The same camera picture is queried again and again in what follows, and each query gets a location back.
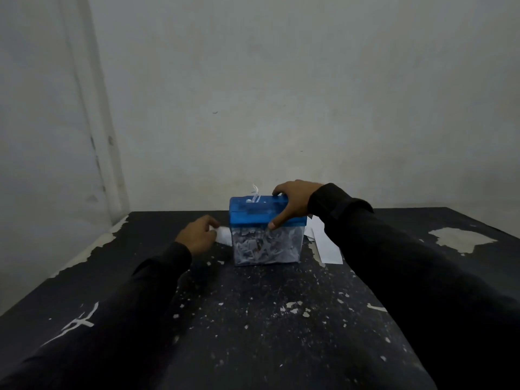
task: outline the black sleeve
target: black sleeve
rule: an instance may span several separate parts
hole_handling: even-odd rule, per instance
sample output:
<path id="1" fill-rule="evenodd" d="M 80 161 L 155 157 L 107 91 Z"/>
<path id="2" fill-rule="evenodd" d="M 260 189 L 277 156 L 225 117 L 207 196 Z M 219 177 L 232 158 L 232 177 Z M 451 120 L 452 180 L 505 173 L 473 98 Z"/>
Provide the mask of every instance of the black sleeve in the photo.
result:
<path id="1" fill-rule="evenodd" d="M 69 324 L 75 328 L 56 334 L 24 360 L 0 382 L 0 389 L 78 388 L 112 364 L 124 344 L 159 322 L 190 265 L 190 251 L 177 242 L 147 259 L 110 298 L 86 307 L 77 319 L 80 324 Z"/>
<path id="2" fill-rule="evenodd" d="M 308 208 L 397 322 L 438 387 L 514 379 L 520 346 L 516 300 L 387 225 L 369 204 L 332 183 L 313 194 Z"/>

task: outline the table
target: table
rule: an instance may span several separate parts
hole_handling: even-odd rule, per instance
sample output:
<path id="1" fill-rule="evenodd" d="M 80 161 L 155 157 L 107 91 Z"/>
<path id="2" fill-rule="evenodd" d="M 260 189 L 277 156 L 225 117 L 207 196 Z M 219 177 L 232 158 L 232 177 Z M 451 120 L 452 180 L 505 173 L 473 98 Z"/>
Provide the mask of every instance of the table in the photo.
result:
<path id="1" fill-rule="evenodd" d="M 520 299 L 519 239 L 448 208 L 376 213 Z M 226 211 L 210 214 L 227 224 Z M 0 377 L 81 312 L 102 303 L 201 215 L 132 212 L 115 240 L 43 282 L 0 318 Z M 443 227 L 497 242 L 462 256 L 428 234 Z M 295 304 L 289 309 L 288 302 Z M 143 343 L 129 342 L 126 360 L 121 357 L 113 378 L 103 380 L 120 388 L 160 389 L 435 388 L 389 314 L 368 303 L 382 306 L 346 264 L 322 267 L 306 240 L 301 263 L 255 267 L 235 267 L 231 248 L 215 244 L 180 278 L 160 328 Z"/>

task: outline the transparent shredder bin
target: transparent shredder bin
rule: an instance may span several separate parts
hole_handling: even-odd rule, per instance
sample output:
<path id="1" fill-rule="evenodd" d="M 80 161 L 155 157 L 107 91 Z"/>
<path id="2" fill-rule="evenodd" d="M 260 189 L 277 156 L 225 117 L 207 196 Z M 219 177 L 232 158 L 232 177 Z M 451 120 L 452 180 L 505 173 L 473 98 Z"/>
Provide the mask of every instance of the transparent shredder bin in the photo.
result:
<path id="1" fill-rule="evenodd" d="M 299 262 L 307 217 L 289 220 L 277 230 L 267 225 L 287 206 L 287 196 L 252 196 L 229 200 L 229 224 L 236 266 Z"/>

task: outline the hand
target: hand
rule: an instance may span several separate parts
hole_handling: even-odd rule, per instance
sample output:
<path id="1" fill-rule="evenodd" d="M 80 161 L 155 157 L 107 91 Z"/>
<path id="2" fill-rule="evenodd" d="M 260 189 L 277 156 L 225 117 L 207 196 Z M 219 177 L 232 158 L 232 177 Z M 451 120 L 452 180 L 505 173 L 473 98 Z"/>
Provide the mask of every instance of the hand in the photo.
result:
<path id="1" fill-rule="evenodd" d="M 204 253 L 211 248 L 217 238 L 217 232 L 215 230 L 210 231 L 210 225 L 218 228 L 220 223 L 210 215 L 202 216 L 195 222 L 188 224 L 175 238 L 175 242 L 185 245 L 192 256 Z"/>
<path id="2" fill-rule="evenodd" d="M 310 196 L 322 186 L 321 183 L 306 182 L 301 179 L 285 182 L 276 186 L 272 191 L 272 195 L 277 196 L 280 193 L 286 194 L 287 197 L 289 197 L 289 203 L 282 213 L 269 223 L 269 229 L 276 230 L 293 217 L 307 216 L 309 214 L 307 204 L 309 203 Z"/>

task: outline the person's left hand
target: person's left hand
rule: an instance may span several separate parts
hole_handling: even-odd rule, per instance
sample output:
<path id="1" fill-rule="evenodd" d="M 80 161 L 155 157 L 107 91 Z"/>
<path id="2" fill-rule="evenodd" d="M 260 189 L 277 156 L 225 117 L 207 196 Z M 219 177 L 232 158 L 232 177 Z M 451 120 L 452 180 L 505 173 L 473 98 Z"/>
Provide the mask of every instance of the person's left hand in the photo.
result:
<path id="1" fill-rule="evenodd" d="M 217 238 L 217 232 L 210 231 L 210 225 L 218 228 L 220 223 L 210 215 L 202 216 L 188 224 L 175 238 L 175 242 L 185 245 L 192 256 L 204 253 L 211 248 Z"/>

